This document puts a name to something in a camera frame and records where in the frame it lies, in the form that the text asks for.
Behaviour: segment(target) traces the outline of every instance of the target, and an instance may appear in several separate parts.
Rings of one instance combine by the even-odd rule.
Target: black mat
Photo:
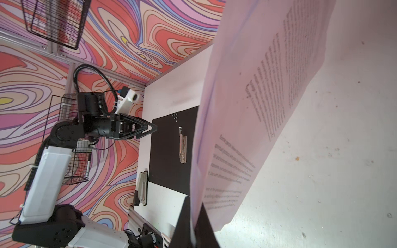
[[[189,108],[152,121],[158,129],[152,134],[149,182],[189,195],[193,135],[198,109],[198,106]],[[179,127],[182,127],[182,135],[187,136],[186,163],[179,160]]]

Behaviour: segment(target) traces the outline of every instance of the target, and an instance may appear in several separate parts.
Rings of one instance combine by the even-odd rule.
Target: black wire basket
[[[59,114],[54,110],[58,104]],[[53,95],[50,101],[50,108],[48,109],[44,135],[47,131],[48,123],[54,123],[60,120],[76,121],[77,114],[76,94]],[[92,154],[90,144],[87,138],[81,138],[77,141],[77,146],[73,150],[63,184],[71,185],[88,181]]]
[[[91,0],[21,0],[28,32],[77,49]]]

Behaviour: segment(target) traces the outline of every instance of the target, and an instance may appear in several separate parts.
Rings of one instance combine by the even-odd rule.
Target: colorful wall
[[[92,0],[79,49],[62,50],[147,83],[215,37],[224,4],[224,0]],[[46,45],[26,31],[21,0],[0,0],[0,28]],[[59,105],[49,107],[50,99],[63,95],[68,65],[1,42],[0,58],[0,247],[25,247],[11,240],[13,226],[8,221],[23,202],[48,111],[48,127],[56,122]],[[91,73],[79,75],[79,85],[82,91],[108,89]],[[139,93],[141,100],[131,115],[142,115],[143,92]],[[111,105],[110,93],[106,99]],[[107,140],[97,144],[108,145]],[[129,140],[93,152],[90,181],[63,186],[58,203],[72,204],[111,228],[126,228],[138,149],[139,141]]]
[[[92,0],[79,49],[64,51],[146,83],[211,41],[224,5],[225,0]],[[46,44],[26,31],[20,0],[0,0],[0,27]]]
[[[23,188],[42,141],[50,99],[63,95],[68,67],[2,43],[0,58],[0,247],[24,247],[11,240],[13,226],[8,221],[23,203]],[[116,89],[123,86],[111,82]],[[79,75],[79,85],[82,91],[108,89],[99,75],[85,72]],[[113,102],[110,93],[106,99],[109,105]],[[142,105],[143,95],[130,114],[141,116]],[[58,110],[58,104],[50,108],[48,127],[57,121]],[[102,140],[96,146],[110,144]],[[94,151],[90,180],[64,185],[58,203],[72,204],[94,221],[125,229],[135,191],[138,149],[138,140],[128,140],[117,141],[105,151]]]

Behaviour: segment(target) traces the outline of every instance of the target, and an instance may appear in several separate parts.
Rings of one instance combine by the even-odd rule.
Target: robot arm
[[[12,234],[14,241],[48,248],[154,247],[156,238],[152,234],[137,239],[133,233],[116,231],[90,220],[71,205],[55,205],[81,139],[88,138],[93,143],[100,137],[141,138],[157,130],[156,125],[128,115],[132,103],[138,99],[135,91],[124,87],[120,93],[119,108],[111,113],[104,108],[102,92],[78,92],[71,99],[77,102],[77,111],[72,113],[75,116],[59,120],[40,146],[25,187],[29,193]],[[71,105],[66,104],[61,111],[71,111]]]

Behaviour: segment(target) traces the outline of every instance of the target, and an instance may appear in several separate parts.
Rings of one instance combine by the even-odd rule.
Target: paper with text
[[[320,69],[335,0],[228,0],[193,141],[191,211],[229,223]]]

